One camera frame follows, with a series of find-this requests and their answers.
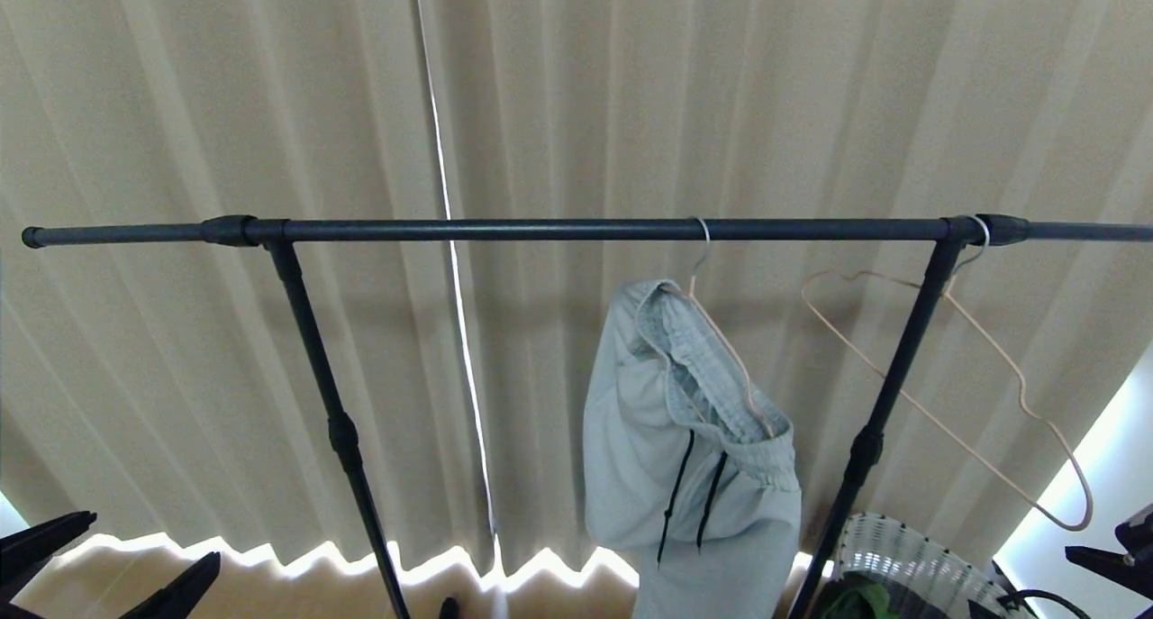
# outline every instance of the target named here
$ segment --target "wire hanger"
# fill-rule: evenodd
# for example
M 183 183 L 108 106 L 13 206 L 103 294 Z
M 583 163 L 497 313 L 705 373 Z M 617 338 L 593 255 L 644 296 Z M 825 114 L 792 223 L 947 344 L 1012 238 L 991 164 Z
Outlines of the wire hanger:
M 709 234 L 709 225 L 706 224 L 703 218 L 693 217 L 693 220 L 699 221 L 699 224 L 701 224 L 701 228 L 704 229 L 704 250 L 703 252 L 701 252 L 701 257 L 696 258 L 696 262 L 693 263 L 693 271 L 692 274 L 689 274 L 688 277 L 688 292 L 687 294 L 684 295 L 689 302 L 693 303 L 693 305 L 696 307 L 696 310 L 701 312 L 701 316 L 703 316 L 704 320 L 709 323 L 709 326 L 713 327 L 713 332 L 716 332 L 717 337 L 719 337 L 721 342 L 724 344 L 724 348 L 728 349 L 729 355 L 732 356 L 732 360 L 737 361 L 737 365 L 740 368 L 740 373 L 743 377 L 745 377 L 745 406 L 748 408 L 749 413 L 752 413 L 753 416 L 756 417 L 759 422 L 761 422 L 761 426 L 764 429 L 769 439 L 774 439 L 776 438 L 776 433 L 773 430 L 773 423 L 770 423 L 769 418 L 766 418 L 764 414 L 761 413 L 761 410 L 756 409 L 756 406 L 753 405 L 753 379 L 749 378 L 748 376 L 748 369 L 745 368 L 745 361 L 740 360 L 740 356 L 737 355 L 737 349 L 733 349 L 732 344 L 729 342 L 728 337 L 724 335 L 724 332 L 721 332 L 721 327 L 717 326 L 715 320 L 713 320 L 711 316 L 709 316 L 708 311 L 704 310 L 704 307 L 701 305 L 699 300 L 696 300 L 696 294 L 695 294 L 696 273 L 698 270 L 700 270 L 701 266 L 704 265 L 704 261 L 708 261 L 709 250 L 713 249 L 713 236 L 711 234 Z M 700 410 L 698 410 L 696 414 L 698 416 L 700 416 Z
M 1046 421 L 1046 418 L 1042 418 L 1040 415 L 1034 413 L 1033 409 L 1030 409 L 1028 402 L 1025 401 L 1025 386 L 1026 386 L 1025 373 L 1023 373 L 1022 369 L 1018 368 L 1017 363 L 1012 361 L 1012 357 L 1009 357 L 1009 353 L 1005 353 L 1005 349 L 1001 348 L 1001 345 L 998 345 L 997 341 L 993 339 L 993 335 L 989 335 L 988 331 L 985 331 L 985 327 L 981 326 L 980 323 L 978 323 L 975 318 L 973 318 L 973 316 L 970 315 L 969 311 L 965 310 L 965 308 L 960 305 L 960 303 L 957 302 L 957 300 L 952 295 L 952 286 L 957 281 L 958 271 L 963 269 L 963 266 L 969 265 L 969 263 L 975 262 L 977 258 L 980 258 L 981 254 L 985 254 L 985 249 L 987 249 L 987 247 L 989 246 L 988 225 L 985 225 L 985 221 L 981 220 L 980 217 L 969 216 L 969 218 L 973 218 L 973 220 L 975 220 L 978 225 L 981 226 L 981 232 L 985 233 L 985 242 L 981 244 L 981 249 L 978 250 L 975 255 L 972 255 L 971 258 L 965 258 L 964 262 L 957 263 L 957 266 L 955 266 L 955 269 L 952 270 L 952 274 L 949 278 L 949 282 L 945 284 L 942 297 L 947 300 L 947 302 L 951 303 L 951 305 L 955 307 L 957 311 L 959 311 L 959 314 L 964 316 L 965 319 L 969 320 L 969 324 L 972 324 L 973 329 L 977 329 L 977 331 L 980 332 L 981 337 L 985 337 L 985 340 L 987 340 L 989 345 L 993 345 L 993 348 L 996 349 L 997 353 L 1000 353 L 1001 357 L 1004 357 L 1004 361 L 1009 363 L 1010 369 L 1012 369 L 1013 373 L 1016 373 L 1018 383 L 1017 405 L 1020 406 L 1022 412 L 1025 413 L 1026 416 L 1033 418 L 1034 421 L 1045 423 L 1045 425 L 1049 426 L 1049 431 L 1054 435 L 1054 437 L 1057 438 L 1057 441 L 1061 444 L 1062 450 L 1064 450 L 1065 455 L 1069 456 L 1069 462 L 1072 463 L 1073 470 L 1077 473 L 1077 478 L 1080 480 L 1082 490 L 1085 492 L 1085 515 L 1076 524 L 1069 524 L 1062 521 L 1060 518 L 1054 515 L 1054 513 L 1050 513 L 1048 509 L 1042 507 L 1042 505 L 1037 500 L 1037 497 L 1026 493 L 1020 486 L 1015 484 L 1012 480 L 1009 480 L 1009 476 L 1005 476 L 1000 470 L 997 470 L 997 468 L 993 466 L 993 463 L 989 463 L 988 459 L 985 459 L 981 455 L 977 454 L 977 451 L 970 447 L 969 444 L 965 443 L 963 438 L 958 437 L 955 433 L 955 431 L 949 430 L 943 423 L 941 423 L 941 421 L 939 421 L 937 417 L 933 416 L 930 410 L 925 409 L 925 407 L 921 406 L 917 400 L 914 400 L 914 398 L 910 397 L 910 394 L 907 394 L 905 390 L 902 390 L 900 394 L 902 397 L 905 397 L 905 400 L 910 401 L 914 406 L 914 408 L 917 408 L 918 410 L 920 410 L 921 414 L 928 417 L 929 421 L 934 423 L 934 425 L 939 426 L 945 435 L 948 435 L 950 439 L 954 439 L 954 441 L 956 441 L 957 445 L 963 447 L 965 452 L 972 455 L 973 459 L 979 460 L 979 462 L 981 462 L 981 465 L 985 466 L 985 468 L 988 468 L 988 470 L 992 471 L 993 475 L 996 475 L 1002 482 L 1009 484 L 1009 488 L 1012 488 L 1012 490 L 1016 491 L 1017 495 L 1022 497 L 1022 499 L 1028 503 L 1030 506 L 1041 512 L 1042 515 L 1052 520 L 1054 524 L 1061 527 L 1062 529 L 1067 529 L 1069 531 L 1080 531 L 1086 527 L 1088 527 L 1090 521 L 1093 519 L 1093 492 L 1090 490 L 1088 480 L 1085 478 L 1085 473 L 1082 470 L 1080 463 L 1077 462 L 1077 458 L 1073 455 L 1073 451 L 1069 446 L 1069 441 L 1067 441 L 1064 435 L 1061 433 L 1061 430 L 1058 430 L 1057 426 L 1054 425 L 1054 423 Z M 813 303 L 809 302 L 807 295 L 805 295 L 806 287 L 808 287 L 809 284 L 814 281 L 814 279 L 823 277 L 823 274 L 832 274 L 832 273 L 838 274 L 838 277 L 843 279 L 843 281 L 856 281 L 856 279 L 859 279 L 861 277 L 876 277 L 879 279 L 886 279 L 886 281 L 902 284 L 902 286 L 914 287 L 915 289 L 920 289 L 921 284 L 906 281 L 906 279 L 892 278 L 889 277 L 889 274 L 876 273 L 876 271 L 873 270 L 857 271 L 857 273 L 849 274 L 849 277 L 845 277 L 844 273 L 841 273 L 841 271 L 823 270 L 819 271 L 819 273 L 816 274 L 811 274 L 801 284 L 800 299 L 802 300 L 802 302 L 805 302 L 805 305 L 808 307 L 808 310 L 813 311 L 813 315 L 817 316 L 817 318 L 820 318 L 820 320 L 824 323 L 824 326 L 828 326 L 830 331 L 835 332 L 835 334 L 839 337 L 842 342 L 849 345 L 849 348 L 853 349 L 853 353 L 857 353 L 857 355 L 860 356 L 861 360 L 865 361 L 865 363 L 873 369 L 873 371 L 875 371 L 879 376 L 884 378 L 886 373 L 881 371 L 881 369 L 877 368 L 877 365 L 874 364 L 873 361 L 868 360 L 868 356 L 866 356 L 865 353 L 861 352 L 861 349 L 858 349 L 857 345 L 853 345 L 851 340 L 849 340 L 849 337 L 845 337 L 843 332 L 838 331 L 838 329 L 834 326 L 831 320 L 821 315 L 821 311 L 816 310 L 816 307 L 814 307 Z

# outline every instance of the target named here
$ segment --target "horizontal bar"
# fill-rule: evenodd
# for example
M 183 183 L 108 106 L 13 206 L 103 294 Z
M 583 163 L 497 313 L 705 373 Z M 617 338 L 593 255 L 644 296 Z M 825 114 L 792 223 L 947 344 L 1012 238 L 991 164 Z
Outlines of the horizontal bar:
M 992 246 L 1026 237 L 1064 241 L 1153 241 L 1153 225 L 1032 224 L 1017 217 L 981 218 Z M 766 218 L 708 220 L 714 241 L 985 241 L 971 217 L 952 218 Z M 86 228 L 28 228 L 24 244 L 90 246 L 106 242 L 205 241 L 263 246 L 294 241 L 700 241 L 694 218 L 670 220 L 452 220 L 292 221 L 219 217 L 190 225 L 116 225 Z

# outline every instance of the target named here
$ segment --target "black cable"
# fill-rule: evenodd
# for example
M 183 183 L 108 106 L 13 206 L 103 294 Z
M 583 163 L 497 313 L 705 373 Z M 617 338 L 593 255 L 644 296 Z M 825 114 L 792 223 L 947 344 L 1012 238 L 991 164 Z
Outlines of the black cable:
M 704 514 L 701 516 L 701 524 L 696 528 L 696 551 L 701 550 L 701 538 L 704 537 L 704 523 L 709 521 L 709 513 L 713 513 L 713 497 L 717 495 L 717 484 L 721 483 L 721 474 L 724 473 L 724 463 L 729 460 L 729 453 L 721 453 L 717 468 L 713 471 L 713 484 L 709 484 L 709 497 L 704 500 Z
M 680 470 L 677 471 L 677 483 L 672 485 L 672 496 L 669 497 L 669 508 L 664 509 L 664 528 L 661 529 L 661 545 L 656 550 L 656 565 L 661 566 L 661 557 L 664 556 L 664 538 L 669 534 L 669 519 L 672 518 L 672 503 L 677 500 L 677 491 L 680 490 L 681 476 L 685 476 L 685 467 L 688 466 L 688 455 L 693 454 L 693 443 L 696 439 L 696 431 L 688 430 L 688 447 L 685 447 L 685 455 L 680 459 Z
M 1005 607 L 1011 609 L 1017 605 L 1022 605 L 1026 598 L 1049 599 L 1061 604 L 1062 607 L 1076 614 L 1077 619 L 1090 619 L 1088 614 L 1086 614 L 1084 610 L 1073 605 L 1072 602 L 1070 602 L 1069 599 L 1045 590 L 1018 590 L 1016 592 L 1008 594 L 1003 597 L 997 598 L 997 603 L 1000 603 Z

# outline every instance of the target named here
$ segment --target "clothes rack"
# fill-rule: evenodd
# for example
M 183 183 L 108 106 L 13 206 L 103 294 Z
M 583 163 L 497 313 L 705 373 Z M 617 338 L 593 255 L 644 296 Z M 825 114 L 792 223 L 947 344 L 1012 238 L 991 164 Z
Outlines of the clothes rack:
M 849 463 L 826 520 L 805 582 L 793 602 L 790 619 L 800 619 L 816 591 L 821 571 L 836 546 L 852 505 L 883 450 L 884 426 L 932 319 L 941 292 L 965 246 L 1009 246 L 1026 240 L 1153 241 L 1153 225 L 1067 224 L 1027 221 L 1000 213 L 981 213 L 988 237 L 972 217 L 906 218 L 906 220 L 707 220 L 713 241 L 934 241 L 913 308 L 877 393 L 873 413 L 853 439 Z M 348 476 L 349 488 L 364 522 L 377 566 L 393 611 L 401 619 L 408 609 L 395 569 L 385 549 L 384 531 L 372 503 L 357 444 L 356 426 L 340 402 L 324 342 L 309 303 L 308 290 L 293 249 L 302 241 L 699 241 L 701 221 L 685 220 L 437 220 L 437 221 L 293 221 L 247 216 L 211 218 L 188 225 L 80 226 L 22 233 L 25 246 L 99 246 L 113 242 L 204 241 L 218 246 L 263 246 L 272 255 L 284 281 L 293 317 L 329 414 L 329 439 Z

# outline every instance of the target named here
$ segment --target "laundry basket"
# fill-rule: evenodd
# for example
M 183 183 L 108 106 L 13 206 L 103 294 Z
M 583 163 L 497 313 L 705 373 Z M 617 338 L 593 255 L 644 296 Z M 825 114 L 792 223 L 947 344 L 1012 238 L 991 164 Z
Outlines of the laundry basket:
M 889 591 L 889 610 L 902 618 L 969 619 L 974 601 L 998 617 L 1033 619 L 1025 610 L 1007 611 L 997 598 L 1005 590 L 948 549 L 876 513 L 849 519 L 835 554 L 832 578 L 864 574 Z

